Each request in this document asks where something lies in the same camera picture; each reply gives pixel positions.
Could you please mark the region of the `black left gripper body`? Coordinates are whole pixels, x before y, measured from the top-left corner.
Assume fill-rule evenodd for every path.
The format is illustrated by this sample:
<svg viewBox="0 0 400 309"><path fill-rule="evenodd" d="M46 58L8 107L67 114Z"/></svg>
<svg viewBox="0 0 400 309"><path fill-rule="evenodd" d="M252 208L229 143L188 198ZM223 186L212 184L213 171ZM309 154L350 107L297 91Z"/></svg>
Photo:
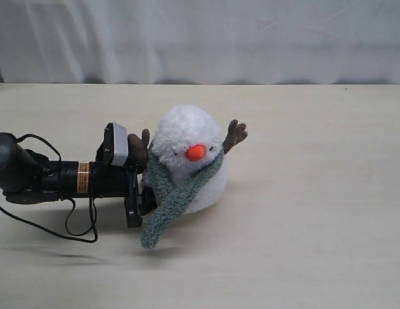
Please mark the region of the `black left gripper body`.
<svg viewBox="0 0 400 309"><path fill-rule="evenodd" d="M142 215L138 201L137 175L140 174L145 163L144 144L137 135L128 134L128 159L125 165L119 167L102 161L102 143L97 149L95 160L91 163L88 192L93 198L123 198L127 226L140 227Z"/></svg>

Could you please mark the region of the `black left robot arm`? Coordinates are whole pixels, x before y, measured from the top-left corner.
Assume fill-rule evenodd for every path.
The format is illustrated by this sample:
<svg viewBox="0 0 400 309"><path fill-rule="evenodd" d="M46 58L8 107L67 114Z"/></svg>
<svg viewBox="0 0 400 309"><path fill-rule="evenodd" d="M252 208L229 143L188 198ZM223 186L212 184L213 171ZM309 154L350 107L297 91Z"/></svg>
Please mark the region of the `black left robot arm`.
<svg viewBox="0 0 400 309"><path fill-rule="evenodd" d="M126 128L109 123L95 161L49 160L20 146L25 137L0 132L0 189L10 203L31 205L75 198L123 198L129 228L157 208L154 192L139 187Z"/></svg>

